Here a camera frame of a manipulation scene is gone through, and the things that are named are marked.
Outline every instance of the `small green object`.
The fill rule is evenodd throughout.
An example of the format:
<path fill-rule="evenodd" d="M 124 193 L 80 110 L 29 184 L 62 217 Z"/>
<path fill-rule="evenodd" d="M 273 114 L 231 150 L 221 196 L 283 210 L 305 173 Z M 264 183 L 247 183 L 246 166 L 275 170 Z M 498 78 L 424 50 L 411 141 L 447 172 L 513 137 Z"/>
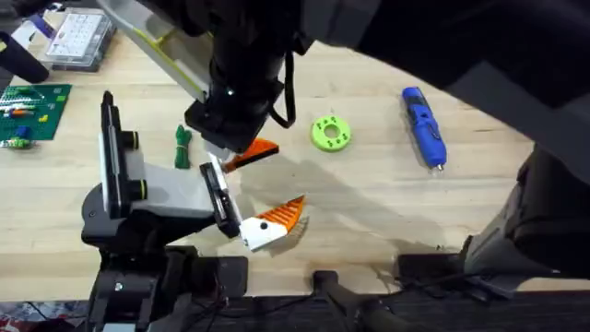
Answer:
<path fill-rule="evenodd" d="M 327 135 L 326 131 L 331 131 L 333 136 Z M 350 127 L 335 115 L 321 117 L 313 122 L 312 142 L 321 150 L 339 151 L 350 142 Z"/>
<path fill-rule="evenodd" d="M 191 168 L 191 161 L 188 159 L 188 144 L 191 142 L 193 133 L 190 130 L 184 130 L 181 124 L 176 128 L 176 158 L 174 167 L 181 170 Z"/>

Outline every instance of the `yellow strip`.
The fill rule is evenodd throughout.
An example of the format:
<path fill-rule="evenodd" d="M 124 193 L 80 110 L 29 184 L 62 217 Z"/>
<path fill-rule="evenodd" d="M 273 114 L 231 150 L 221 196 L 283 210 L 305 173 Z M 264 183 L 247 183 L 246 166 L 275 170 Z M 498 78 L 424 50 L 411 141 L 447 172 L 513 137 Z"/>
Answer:
<path fill-rule="evenodd" d="M 141 184 L 141 199 L 146 199 L 146 185 L 144 184 L 145 180 L 140 180 L 139 183 Z"/>
<path fill-rule="evenodd" d="M 133 30 L 136 32 L 136 34 L 141 37 L 141 39 L 143 39 L 145 42 L 147 42 L 147 44 L 154 50 L 156 51 L 156 53 L 162 58 L 164 59 L 164 61 L 166 61 L 166 63 L 171 66 L 174 70 L 176 70 L 176 72 L 178 74 L 180 74 L 184 80 L 186 80 L 193 88 L 195 88 L 195 90 L 197 90 L 199 93 L 203 94 L 203 90 L 201 90 L 194 82 L 191 78 L 189 78 L 182 70 L 181 68 L 179 68 L 172 59 L 170 59 L 170 57 L 165 54 L 161 49 L 160 49 L 160 44 L 165 41 L 166 37 L 168 35 L 170 35 L 170 33 L 168 35 L 162 36 L 160 38 L 158 38 L 155 42 L 153 42 L 148 36 L 146 36 L 146 34 L 142 31 L 139 30 L 138 28 L 133 28 Z"/>

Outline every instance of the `black cable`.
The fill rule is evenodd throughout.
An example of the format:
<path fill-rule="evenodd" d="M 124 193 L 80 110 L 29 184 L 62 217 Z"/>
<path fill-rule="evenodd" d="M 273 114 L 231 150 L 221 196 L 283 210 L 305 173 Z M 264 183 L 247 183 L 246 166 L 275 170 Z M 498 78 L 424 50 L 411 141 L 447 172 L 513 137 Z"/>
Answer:
<path fill-rule="evenodd" d="M 275 313 L 275 312 L 277 312 L 277 311 L 279 311 L 281 309 L 288 308 L 288 307 L 290 307 L 292 305 L 306 302 L 306 301 L 310 300 L 311 298 L 313 298 L 314 296 L 315 296 L 315 294 L 310 294 L 310 295 L 307 295 L 305 297 L 302 297 L 302 298 L 299 298 L 299 299 L 296 299 L 296 300 L 293 300 L 293 301 L 290 301 L 290 302 L 287 302 L 287 303 L 280 304 L 280 305 L 278 305 L 278 306 L 276 306 L 274 308 L 271 308 L 271 309 L 268 309 L 268 310 L 265 310 L 265 311 L 262 311 L 262 312 L 256 312 L 256 311 L 254 311 L 254 312 L 249 313 L 249 314 L 224 314 L 221 311 L 219 311 L 219 312 L 217 312 L 217 315 L 218 316 L 221 316 L 221 317 L 224 317 L 224 318 L 233 318 L 233 319 L 247 318 L 247 317 L 257 317 L 257 316 L 265 316 L 265 315 L 268 315 L 268 314 Z M 194 303 L 196 305 L 200 306 L 203 309 L 207 308 L 207 306 L 205 306 L 204 304 L 202 304 L 200 302 L 194 301 Z"/>
<path fill-rule="evenodd" d="M 293 51 L 285 53 L 285 110 L 287 111 L 287 120 L 278 115 L 277 111 L 271 107 L 270 116 L 283 128 L 289 128 L 295 123 L 295 88 L 293 88 L 293 77 L 295 72 L 295 62 L 293 60 Z"/>
<path fill-rule="evenodd" d="M 456 273 L 453 275 L 449 275 L 446 277 L 441 277 L 441 278 L 432 280 L 427 283 L 417 284 L 416 281 L 414 281 L 414 284 L 406 285 L 406 287 L 404 287 L 403 289 L 398 290 L 396 292 L 382 295 L 381 298 L 382 299 L 389 299 L 389 298 L 401 295 L 403 293 L 406 293 L 408 291 L 420 291 L 420 290 L 427 289 L 428 287 L 443 284 L 445 282 L 458 281 L 458 280 L 468 279 L 468 278 L 472 278 L 472 277 L 510 277 L 510 276 L 523 277 L 523 278 L 557 278 L 557 279 L 568 278 L 568 276 L 562 275 L 561 273 L 553 273 L 553 272 L 549 272 L 546 275 L 539 274 L 539 273 L 526 274 L 521 271 L 480 271 L 480 272 L 472 272 L 472 273 Z"/>
<path fill-rule="evenodd" d="M 41 312 L 41 309 L 39 309 L 39 307 L 35 304 L 33 304 L 33 302 L 25 302 L 26 304 L 30 305 L 31 308 L 35 309 L 35 311 L 37 312 L 37 314 L 40 314 L 41 317 L 43 317 L 44 320 L 50 320 L 45 314 L 43 314 Z"/>
<path fill-rule="evenodd" d="M 64 320 L 64 319 L 77 319 L 77 318 L 86 318 L 85 315 L 80 315 L 80 316 L 66 316 L 66 317 L 55 317 L 55 318 L 50 318 L 48 316 L 46 316 L 45 314 L 43 314 L 43 312 L 41 311 L 41 309 L 35 305 L 33 302 L 25 302 L 26 304 L 28 304 L 31 308 L 33 308 L 37 314 L 40 314 L 41 317 L 43 318 L 43 320 L 46 321 L 55 321 L 55 320 Z"/>
<path fill-rule="evenodd" d="M 215 318 L 217 318 L 219 313 L 219 309 L 217 309 L 214 313 L 213 313 L 213 317 L 211 317 L 211 320 L 209 321 L 209 325 L 206 326 L 206 330 L 205 332 L 209 332 L 211 330 L 211 327 L 213 326 L 213 322 L 215 322 Z"/>

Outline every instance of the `green plastic piece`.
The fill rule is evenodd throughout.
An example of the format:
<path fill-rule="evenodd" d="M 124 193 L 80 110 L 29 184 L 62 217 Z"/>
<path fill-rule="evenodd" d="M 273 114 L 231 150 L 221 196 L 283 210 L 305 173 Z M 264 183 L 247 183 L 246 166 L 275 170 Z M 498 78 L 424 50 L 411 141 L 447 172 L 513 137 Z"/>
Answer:
<path fill-rule="evenodd" d="M 191 142 L 193 133 L 190 130 L 184 130 L 181 124 L 176 128 L 176 158 L 174 167 L 181 170 L 191 168 L 191 161 L 188 159 L 188 144 Z"/>
<path fill-rule="evenodd" d="M 330 137 L 325 131 L 332 130 L 336 136 Z M 348 145 L 351 134 L 346 121 L 335 115 L 327 115 L 313 122 L 312 142 L 323 151 L 336 152 Z"/>
<path fill-rule="evenodd" d="M 5 118 L 0 115 L 0 140 L 10 139 L 19 125 L 30 127 L 30 140 L 51 140 L 59 125 L 65 102 L 58 101 L 62 96 L 67 99 L 72 88 L 69 84 L 11 86 L 7 87 L 0 98 L 0 106 L 12 104 L 25 104 L 34 107 L 32 116 L 23 116 L 15 119 Z M 46 122 L 39 122 L 39 118 L 48 115 Z"/>

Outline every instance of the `wire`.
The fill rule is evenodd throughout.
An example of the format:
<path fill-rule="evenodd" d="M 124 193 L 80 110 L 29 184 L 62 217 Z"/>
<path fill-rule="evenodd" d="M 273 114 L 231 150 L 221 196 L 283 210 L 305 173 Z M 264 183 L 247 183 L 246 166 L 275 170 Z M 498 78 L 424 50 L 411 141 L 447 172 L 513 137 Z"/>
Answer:
<path fill-rule="evenodd" d="M 49 320 L 49 318 L 45 314 L 43 314 L 41 312 L 41 309 L 39 309 L 39 307 L 37 305 L 33 304 L 33 302 L 25 302 L 25 303 L 30 305 L 30 307 L 33 308 L 37 312 L 37 314 L 40 314 L 44 320 Z"/>
<path fill-rule="evenodd" d="M 35 305 L 33 302 L 25 302 L 25 303 L 26 303 L 26 304 L 28 304 L 28 305 L 29 305 L 31 308 L 33 308 L 33 309 L 34 309 L 34 310 L 37 312 L 37 314 L 39 314 L 39 315 L 40 315 L 40 316 L 43 318 L 43 320 L 46 320 L 46 321 L 54 321 L 54 320 L 62 320 L 62 319 L 77 319 L 77 318 L 86 318 L 86 316 L 85 316 L 85 315 L 78 315 L 78 316 L 65 316 L 65 317 L 60 317 L 60 316 L 57 316 L 57 317 L 55 317 L 55 318 L 50 318 L 50 317 L 46 316 L 46 315 L 45 315 L 45 314 L 44 314 L 44 313 L 41 311 L 41 309 L 40 309 L 40 308 L 39 308 L 37 305 Z"/>
<path fill-rule="evenodd" d="M 287 302 L 287 303 L 280 304 L 280 305 L 278 305 L 278 306 L 276 306 L 274 308 L 271 308 L 271 309 L 268 309 L 268 310 L 265 310 L 265 311 L 262 311 L 262 312 L 256 312 L 256 311 L 254 311 L 254 312 L 249 313 L 249 314 L 224 314 L 221 311 L 219 311 L 216 314 L 219 315 L 219 316 L 221 316 L 221 317 L 224 317 L 224 318 L 233 318 L 233 319 L 247 318 L 247 317 L 257 317 L 257 316 L 265 316 L 265 315 L 268 315 L 268 314 L 275 313 L 275 312 L 277 312 L 279 310 L 288 308 L 288 307 L 290 307 L 292 305 L 306 302 L 306 301 L 310 300 L 311 298 L 313 298 L 314 296 L 315 296 L 315 294 L 310 294 L 310 295 L 307 295 L 305 297 L 302 297 L 302 298 L 299 298 L 299 299 L 296 299 L 296 300 L 293 300 L 293 301 L 290 301 L 290 302 Z M 200 302 L 193 301 L 193 303 L 195 303 L 196 305 L 200 306 L 203 309 L 207 308 L 207 306 L 205 306 L 204 304 L 202 304 Z"/>
<path fill-rule="evenodd" d="M 213 317 L 211 317 L 211 320 L 209 321 L 209 325 L 206 326 L 206 330 L 205 332 L 209 332 L 211 330 L 211 327 L 213 326 L 213 323 L 215 322 L 215 318 L 217 318 L 219 313 L 219 309 L 217 309 L 214 313 L 213 313 Z"/>
<path fill-rule="evenodd" d="M 489 277 L 510 277 L 510 276 L 512 276 L 512 277 L 523 277 L 523 278 L 558 278 L 558 279 L 568 278 L 568 276 L 566 276 L 566 275 L 562 275 L 561 273 L 554 273 L 554 272 L 549 272 L 549 273 L 543 275 L 543 274 L 539 274 L 539 273 L 526 274 L 526 273 L 523 273 L 520 271 L 497 271 L 497 272 L 494 272 L 494 271 L 485 271 L 484 270 L 484 271 L 473 272 L 473 273 L 456 273 L 453 275 L 449 275 L 446 277 L 435 279 L 430 282 L 422 283 L 422 284 L 418 284 L 416 281 L 413 281 L 413 284 L 410 283 L 409 285 L 407 285 L 406 287 L 404 287 L 401 290 L 398 290 L 393 293 L 382 295 L 381 298 L 382 299 L 389 299 L 389 298 L 401 295 L 403 293 L 406 293 L 408 291 L 420 291 L 420 290 L 427 289 L 428 287 L 443 284 L 445 282 L 458 281 L 458 280 L 468 279 L 468 278 L 472 278 L 472 277 L 484 277 L 484 276 L 486 276 L 486 277 L 487 276 L 489 276 Z"/>

